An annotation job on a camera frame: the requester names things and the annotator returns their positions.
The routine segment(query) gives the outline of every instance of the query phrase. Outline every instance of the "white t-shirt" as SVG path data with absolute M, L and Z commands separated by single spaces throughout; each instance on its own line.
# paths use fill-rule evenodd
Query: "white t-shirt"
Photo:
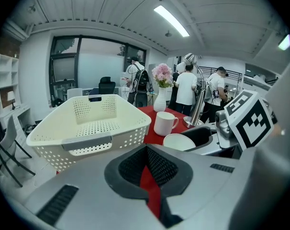
M 140 70 L 145 70 L 145 67 L 142 66 L 138 61 L 135 62 L 135 64 L 138 66 L 138 68 Z M 132 93 L 132 86 L 133 86 L 133 82 L 134 82 L 134 79 L 135 79 L 135 76 L 136 76 L 136 73 L 138 72 L 139 70 L 136 68 L 135 65 L 130 65 L 127 67 L 127 70 L 126 70 L 126 73 L 125 73 L 125 78 L 131 80 L 131 84 L 129 86 L 129 93 Z
M 192 86 L 196 86 L 197 77 L 191 72 L 183 72 L 178 76 L 176 84 L 179 85 L 176 102 L 192 105 L 194 98 Z
M 210 84 L 210 90 L 212 93 L 212 97 L 205 100 L 205 102 L 213 104 L 213 105 L 221 105 L 221 98 L 214 98 L 213 91 L 217 90 L 218 87 L 224 88 L 225 87 L 225 81 L 223 77 L 218 75 L 217 73 L 213 73 L 210 77 L 207 78 L 211 82 Z

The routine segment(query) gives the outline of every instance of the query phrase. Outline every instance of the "black window frame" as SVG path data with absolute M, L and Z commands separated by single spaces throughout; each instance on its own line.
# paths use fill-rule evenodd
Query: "black window frame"
M 57 40 L 61 40 L 61 39 L 73 39 L 73 38 L 78 38 L 78 44 L 77 44 L 77 51 L 76 53 L 63 53 L 63 54 L 53 54 L 53 52 L 55 51 L 55 47 L 56 47 L 56 41 Z M 55 97 L 55 92 L 54 92 L 54 86 L 55 85 L 62 85 L 62 84 L 69 84 L 69 83 L 74 83 L 75 87 L 78 88 L 78 61 L 79 61 L 79 54 L 80 54 L 80 46 L 81 46 L 81 42 L 83 38 L 90 38 L 90 39 L 98 39 L 98 40 L 104 40 L 104 41 L 109 41 L 109 42 L 113 42 L 113 43 L 118 43 L 121 45 L 124 45 L 124 65 L 123 65 L 123 71 L 126 71 L 127 67 L 129 66 L 129 61 L 128 60 L 128 47 L 137 49 L 137 50 L 142 50 L 144 52 L 143 55 L 143 59 L 144 62 L 140 62 L 142 65 L 145 66 L 146 63 L 146 53 L 147 50 L 143 49 L 143 48 L 139 48 L 137 46 L 131 45 L 129 43 L 125 43 L 125 42 L 121 42 L 121 41 L 117 41 L 117 40 L 113 40 L 113 39 L 109 39 L 109 38 L 105 38 L 105 37 L 98 37 L 98 36 L 86 36 L 86 35 L 66 35 L 66 36 L 54 36 L 53 38 L 53 42 L 52 42 L 52 46 L 50 49 L 50 57 L 49 57 L 49 91 L 50 91 L 50 96 L 52 99 L 52 96 Z M 61 59 L 61 58 L 72 58 L 75 57 L 75 64 L 74 64 L 74 80 L 64 80 L 64 81 L 54 81 L 52 82 L 52 78 L 54 76 L 52 76 L 52 67 L 53 67 L 53 60 L 54 59 Z M 52 107 L 55 107 L 55 104 L 53 103 L 53 101 L 51 100 L 51 105 Z

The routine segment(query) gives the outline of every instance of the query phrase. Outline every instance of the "laundry basket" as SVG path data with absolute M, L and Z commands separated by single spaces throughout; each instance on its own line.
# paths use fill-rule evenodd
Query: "laundry basket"
M 141 144 L 151 118 L 116 94 L 73 97 L 27 137 L 58 171 L 97 153 Z

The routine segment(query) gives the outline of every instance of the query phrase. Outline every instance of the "black chair leg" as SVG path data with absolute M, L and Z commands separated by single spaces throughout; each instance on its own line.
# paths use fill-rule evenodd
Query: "black chair leg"
M 15 141 L 15 143 L 16 143 L 16 145 L 18 145 L 18 147 L 29 157 L 29 158 L 32 158 L 31 156 L 30 156 L 30 154 L 28 153 L 28 152 L 26 152 L 25 151 L 25 149 L 24 148 L 22 148 L 22 146 L 16 141 L 16 140 L 14 140 Z
M 16 164 L 17 164 L 17 166 L 21 166 L 24 170 L 26 170 L 27 172 L 29 172 L 30 174 L 32 174 L 32 175 L 35 175 L 35 173 L 34 172 L 32 172 L 31 170 L 29 170 L 28 168 L 26 168 L 25 166 L 23 166 L 20 162 L 18 162 L 17 160 L 16 160 L 16 158 L 14 157 L 14 156 L 12 156 L 12 155 L 10 155 L 1 145 L 0 145 L 0 148 L 2 149 L 2 151 L 9 157 L 9 158 L 11 158 Z
M 16 179 L 16 177 L 14 176 L 14 174 L 11 172 L 11 170 L 8 168 L 7 163 L 3 160 L 1 154 L 0 154 L 0 161 L 2 163 L 3 166 L 5 166 L 6 170 L 8 171 L 8 173 L 10 174 L 10 176 L 16 181 L 16 183 L 22 187 L 22 184 Z

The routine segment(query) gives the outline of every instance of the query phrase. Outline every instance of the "white bowl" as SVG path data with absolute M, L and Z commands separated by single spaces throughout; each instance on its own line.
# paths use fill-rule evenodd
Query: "white bowl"
M 170 134 L 165 136 L 163 146 L 180 151 L 196 147 L 195 143 L 190 138 L 181 134 Z

